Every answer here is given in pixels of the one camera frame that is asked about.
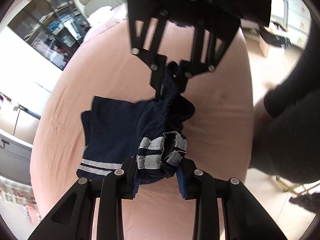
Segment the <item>pink bed sheet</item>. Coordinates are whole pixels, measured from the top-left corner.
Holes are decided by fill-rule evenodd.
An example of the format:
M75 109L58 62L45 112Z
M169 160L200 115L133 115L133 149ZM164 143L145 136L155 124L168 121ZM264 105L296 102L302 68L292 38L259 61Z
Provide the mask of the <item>pink bed sheet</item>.
M85 146L80 120L94 96L136 102L154 95L150 70L130 53L126 22L76 51L42 113L33 142L30 177L41 216L76 182ZM253 137L252 81L241 31L217 70L188 81L184 97L195 114L184 123L187 157L215 178L246 179ZM123 201L126 239L191 239L195 203L183 200L176 178L139 188Z

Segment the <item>black glass display cabinet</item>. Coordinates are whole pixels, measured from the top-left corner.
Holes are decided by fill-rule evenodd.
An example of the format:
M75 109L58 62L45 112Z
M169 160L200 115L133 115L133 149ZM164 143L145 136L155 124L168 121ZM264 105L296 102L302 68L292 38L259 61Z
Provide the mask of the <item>black glass display cabinet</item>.
M31 0L8 26L60 70L91 28L73 0Z

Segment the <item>person in dark clothes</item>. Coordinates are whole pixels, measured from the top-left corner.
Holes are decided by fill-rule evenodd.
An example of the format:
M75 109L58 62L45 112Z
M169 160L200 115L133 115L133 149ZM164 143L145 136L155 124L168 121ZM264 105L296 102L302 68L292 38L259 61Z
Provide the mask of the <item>person in dark clothes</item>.
M319 181L319 42L256 105L250 167L292 183Z

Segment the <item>navy striped shorts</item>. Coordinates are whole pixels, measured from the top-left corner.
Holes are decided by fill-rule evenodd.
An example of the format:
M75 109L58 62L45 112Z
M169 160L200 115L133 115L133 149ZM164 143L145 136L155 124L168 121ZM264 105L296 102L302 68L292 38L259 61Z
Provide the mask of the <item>navy striped shorts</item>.
M143 184L173 177L187 151L183 123L195 113L169 75L160 100L128 102L95 96L81 113L85 149L76 175L103 178L133 163L132 194Z

